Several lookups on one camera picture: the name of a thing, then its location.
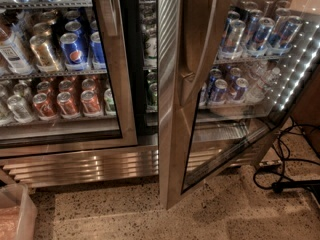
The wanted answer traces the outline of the glass fridge door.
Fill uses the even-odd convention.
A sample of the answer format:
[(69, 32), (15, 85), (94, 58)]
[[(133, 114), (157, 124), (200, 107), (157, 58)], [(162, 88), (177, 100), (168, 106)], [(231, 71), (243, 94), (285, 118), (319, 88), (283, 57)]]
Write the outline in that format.
[[(1, 55), (1, 124), (0, 142), (25, 138), (43, 139), (46, 144), (101, 140), (109, 148), (116, 139), (119, 145), (136, 143), (133, 105), (129, 83), (126, 44), (123, 35), (119, 0), (0, 0), (1, 23), (8, 26), (29, 51), (33, 72), (19, 75), (9, 69)], [(98, 32), (106, 68), (93, 61), (90, 36)], [(75, 33), (88, 47), (88, 68), (69, 71), (60, 47), (60, 37)], [(35, 35), (49, 37), (61, 61), (62, 70), (42, 72), (30, 48)], [(81, 93), (94, 91), (102, 113), (86, 116)], [(80, 116), (65, 119), (57, 104), (57, 95), (69, 92), (75, 98)], [(47, 94), (57, 108), (57, 118), (41, 120), (33, 106), (36, 94)], [(19, 95), (32, 109), (34, 120), (20, 123), (8, 108), (7, 99)]]
[[(225, 139), (253, 133), (276, 137), (288, 118), (294, 118), (309, 137), (319, 137), (320, 0), (157, 0), (159, 76), (160, 200), (171, 208), (205, 180), (186, 192), (178, 176), (178, 160), (190, 153), (195, 139)], [(250, 55), (246, 44), (262, 17), (275, 25), (260, 55)], [(242, 20), (246, 28), (241, 52), (219, 59), (228, 27)], [(253, 84), (274, 67), (277, 83), (258, 103), (246, 101)], [(228, 101), (237, 78), (249, 87), (241, 103)], [(223, 103), (209, 104), (214, 82), (227, 82)], [(199, 106), (206, 82), (206, 104)]]

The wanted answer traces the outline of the stainless fridge bottom grille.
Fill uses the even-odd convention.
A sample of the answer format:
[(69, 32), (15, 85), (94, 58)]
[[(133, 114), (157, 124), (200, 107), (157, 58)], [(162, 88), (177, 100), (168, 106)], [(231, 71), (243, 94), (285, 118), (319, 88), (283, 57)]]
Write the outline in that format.
[[(276, 135), (268, 133), (229, 139), (195, 139), (187, 158), (178, 160), (178, 176), (186, 192), (208, 176), (228, 167), (254, 165), (265, 156)], [(25, 138), (0, 142), (1, 181), (21, 182), (31, 188), (120, 180), (160, 175), (158, 136), (145, 135), (133, 146), (121, 147), (116, 139), (109, 148), (102, 141), (46, 144)]]

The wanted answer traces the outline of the blue Pepsi can lower left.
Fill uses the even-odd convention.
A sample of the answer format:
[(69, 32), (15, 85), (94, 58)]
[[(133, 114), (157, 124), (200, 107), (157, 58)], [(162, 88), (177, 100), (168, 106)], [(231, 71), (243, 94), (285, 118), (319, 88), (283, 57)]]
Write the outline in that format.
[(204, 82), (200, 92), (199, 106), (205, 106), (206, 104), (206, 91), (207, 91), (207, 84), (206, 82)]

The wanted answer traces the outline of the blue Pepsi can lower middle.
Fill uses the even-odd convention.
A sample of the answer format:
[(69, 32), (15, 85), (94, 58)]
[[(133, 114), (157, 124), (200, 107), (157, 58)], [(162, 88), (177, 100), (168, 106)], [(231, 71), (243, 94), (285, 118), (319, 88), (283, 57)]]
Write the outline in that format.
[(227, 93), (228, 84), (223, 79), (217, 79), (214, 82), (214, 85), (209, 96), (208, 103), (223, 103), (225, 101), (225, 96)]

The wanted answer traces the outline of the red soda can right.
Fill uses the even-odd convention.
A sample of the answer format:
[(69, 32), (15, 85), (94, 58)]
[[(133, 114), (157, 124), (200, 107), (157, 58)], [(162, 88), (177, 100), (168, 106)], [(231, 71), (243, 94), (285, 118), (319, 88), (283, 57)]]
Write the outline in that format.
[(99, 98), (94, 91), (83, 91), (80, 99), (83, 105), (83, 112), (86, 116), (98, 116), (102, 113)]

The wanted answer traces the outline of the white green can far left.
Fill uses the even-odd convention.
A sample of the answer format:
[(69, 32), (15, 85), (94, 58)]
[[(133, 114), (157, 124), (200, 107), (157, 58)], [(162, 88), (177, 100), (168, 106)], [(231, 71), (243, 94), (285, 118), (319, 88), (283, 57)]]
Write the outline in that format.
[(155, 29), (146, 31), (145, 35), (145, 62), (148, 66), (157, 64), (157, 34)]

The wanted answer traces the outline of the blue Pepsi can lower right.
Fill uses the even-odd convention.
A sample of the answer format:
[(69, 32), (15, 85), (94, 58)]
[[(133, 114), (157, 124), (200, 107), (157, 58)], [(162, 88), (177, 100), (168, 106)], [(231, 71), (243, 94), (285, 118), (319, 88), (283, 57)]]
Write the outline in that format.
[(237, 78), (229, 87), (228, 101), (231, 103), (241, 103), (245, 99), (249, 82), (245, 78)]

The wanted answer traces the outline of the red soda can middle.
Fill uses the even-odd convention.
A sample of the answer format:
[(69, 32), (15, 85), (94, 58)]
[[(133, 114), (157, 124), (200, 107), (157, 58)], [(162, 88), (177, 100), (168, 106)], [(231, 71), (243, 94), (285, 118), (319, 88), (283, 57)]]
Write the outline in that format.
[(59, 93), (57, 95), (57, 104), (61, 110), (61, 115), (63, 118), (72, 119), (80, 116), (79, 107), (71, 93)]

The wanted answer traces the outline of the silver blue energy can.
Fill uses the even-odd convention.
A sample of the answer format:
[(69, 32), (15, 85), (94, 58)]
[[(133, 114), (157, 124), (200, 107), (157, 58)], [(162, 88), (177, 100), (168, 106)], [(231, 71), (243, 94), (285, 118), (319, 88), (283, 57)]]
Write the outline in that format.
[(223, 44), (219, 48), (219, 59), (234, 59), (239, 57), (241, 52), (240, 42), (246, 28), (242, 20), (233, 20), (227, 30)]

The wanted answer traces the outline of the blue Pepsi can front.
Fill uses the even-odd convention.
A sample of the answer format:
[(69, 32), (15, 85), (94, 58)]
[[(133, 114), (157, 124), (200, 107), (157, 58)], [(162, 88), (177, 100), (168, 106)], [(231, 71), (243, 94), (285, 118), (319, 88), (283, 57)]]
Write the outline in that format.
[(69, 71), (83, 71), (88, 68), (88, 47), (75, 33), (65, 33), (60, 37), (60, 47)]

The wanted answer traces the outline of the clear water bottle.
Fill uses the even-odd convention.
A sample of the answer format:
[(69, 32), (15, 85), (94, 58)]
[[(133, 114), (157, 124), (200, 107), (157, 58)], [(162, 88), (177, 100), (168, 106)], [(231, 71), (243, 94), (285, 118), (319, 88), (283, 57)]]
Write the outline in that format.
[(274, 67), (265, 72), (249, 89), (246, 95), (246, 101), (249, 103), (258, 103), (265, 98), (266, 93), (277, 83), (280, 77), (280, 69)]

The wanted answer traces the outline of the red soda can left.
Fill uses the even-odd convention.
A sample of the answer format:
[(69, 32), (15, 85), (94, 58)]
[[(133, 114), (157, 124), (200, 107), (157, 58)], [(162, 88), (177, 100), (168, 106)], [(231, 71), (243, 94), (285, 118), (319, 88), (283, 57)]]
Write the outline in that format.
[(39, 93), (33, 97), (33, 106), (41, 120), (48, 121), (57, 118), (57, 108), (45, 93)]

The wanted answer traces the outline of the silver can lower left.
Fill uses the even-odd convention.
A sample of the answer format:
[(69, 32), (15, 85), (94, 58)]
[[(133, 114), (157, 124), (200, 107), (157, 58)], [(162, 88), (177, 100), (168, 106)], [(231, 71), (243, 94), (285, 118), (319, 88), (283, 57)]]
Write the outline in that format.
[(18, 122), (29, 123), (34, 120), (32, 109), (25, 98), (12, 95), (7, 99), (7, 105)]

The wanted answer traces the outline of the clear labelled bottle left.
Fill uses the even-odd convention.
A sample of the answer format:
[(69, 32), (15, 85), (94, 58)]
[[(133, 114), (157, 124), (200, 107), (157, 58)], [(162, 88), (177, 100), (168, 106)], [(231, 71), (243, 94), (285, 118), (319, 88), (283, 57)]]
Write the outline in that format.
[(13, 73), (29, 75), (33, 72), (29, 51), (17, 35), (3, 23), (0, 24), (0, 54)]

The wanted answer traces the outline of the clear plastic storage bin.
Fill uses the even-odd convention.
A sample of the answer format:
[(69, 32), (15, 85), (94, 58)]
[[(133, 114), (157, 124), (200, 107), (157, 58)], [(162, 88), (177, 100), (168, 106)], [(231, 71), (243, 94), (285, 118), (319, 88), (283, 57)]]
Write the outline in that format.
[(26, 185), (0, 188), (0, 240), (33, 240), (36, 216)]

